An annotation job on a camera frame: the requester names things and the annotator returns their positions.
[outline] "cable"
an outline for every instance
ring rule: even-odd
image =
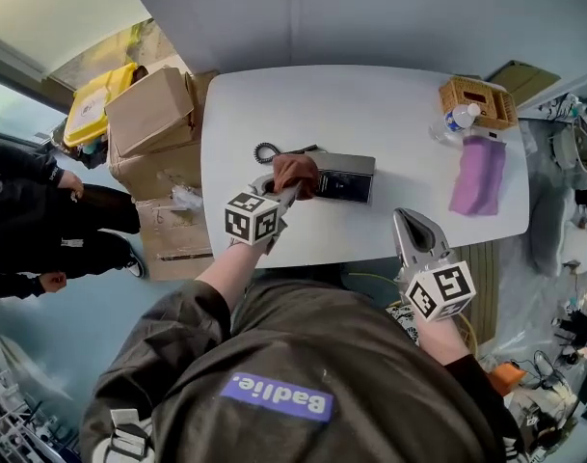
[[[376,278],[378,280],[383,280],[384,282],[388,282],[396,287],[398,287],[398,284],[395,283],[393,280],[391,280],[390,278],[386,278],[385,276],[381,276],[379,274],[373,274],[373,273],[347,273],[348,276],[365,276],[367,278]],[[396,300],[395,302],[391,302],[388,307],[396,307],[398,305],[402,304],[402,300]],[[477,335],[475,335],[475,330],[473,329],[473,325],[470,323],[470,321],[462,314],[459,313],[458,317],[460,317],[462,319],[462,321],[465,323],[465,325],[468,328],[468,333],[470,335],[471,338],[471,343],[472,343],[472,350],[473,350],[473,357],[477,358],[477,353],[478,353],[478,348],[479,345],[477,343]]]
[[[261,150],[270,150],[274,154],[272,156],[268,156],[266,158],[263,158],[260,156]],[[256,147],[254,148],[253,156],[254,156],[254,160],[259,165],[267,165],[268,163],[271,163],[274,160],[274,158],[276,156],[278,156],[279,154],[304,154],[305,152],[308,152],[310,150],[319,150],[319,147],[316,144],[313,144],[312,146],[308,146],[307,148],[303,148],[302,150],[288,150],[286,152],[281,152],[272,143],[261,143],[261,144],[256,145]]]

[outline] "hand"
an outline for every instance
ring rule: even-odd
[[[58,188],[72,190],[75,193],[77,199],[81,199],[81,196],[83,196],[84,187],[81,178],[69,170],[64,170],[62,173],[62,178],[60,178]]]
[[[55,293],[66,286],[66,274],[44,273],[39,276],[39,281],[44,291]]]

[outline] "pink cloth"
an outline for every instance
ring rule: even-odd
[[[463,145],[449,210],[465,216],[495,215],[505,166],[505,144],[471,136],[464,139]]]

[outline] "black jacket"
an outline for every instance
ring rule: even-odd
[[[51,238],[49,218],[64,170],[49,155],[0,144],[0,297],[43,293],[36,267]]]

